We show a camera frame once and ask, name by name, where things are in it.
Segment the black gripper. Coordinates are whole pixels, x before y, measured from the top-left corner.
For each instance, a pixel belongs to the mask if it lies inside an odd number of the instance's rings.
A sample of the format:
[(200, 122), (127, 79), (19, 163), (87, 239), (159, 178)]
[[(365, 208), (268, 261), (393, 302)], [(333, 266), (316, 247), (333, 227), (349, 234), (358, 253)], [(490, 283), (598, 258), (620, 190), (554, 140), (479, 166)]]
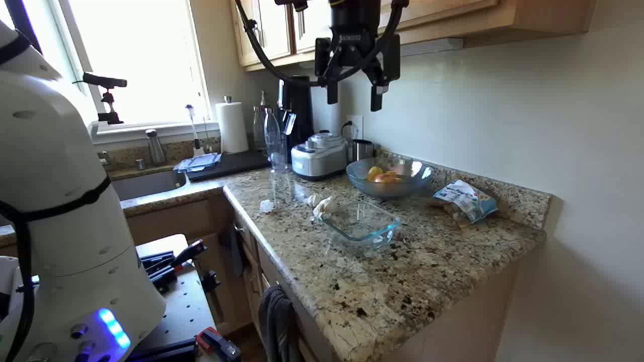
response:
[(337, 103), (337, 82), (363, 73), (370, 87), (370, 111), (382, 108), (382, 95), (401, 77), (403, 0), (390, 0), (389, 22), (381, 26), (381, 0), (327, 0), (330, 36), (314, 42), (316, 82), (325, 87), (327, 105)]

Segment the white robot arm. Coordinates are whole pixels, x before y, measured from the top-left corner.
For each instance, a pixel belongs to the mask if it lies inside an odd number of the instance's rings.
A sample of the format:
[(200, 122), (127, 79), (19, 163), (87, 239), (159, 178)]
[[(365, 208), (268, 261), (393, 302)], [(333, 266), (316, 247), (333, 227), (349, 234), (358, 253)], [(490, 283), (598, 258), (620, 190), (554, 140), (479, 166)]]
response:
[(62, 362), (124, 361), (160, 321), (79, 91), (29, 40), (2, 30), (2, 216), (17, 239), (21, 303), (2, 319), (2, 362), (53, 349)]

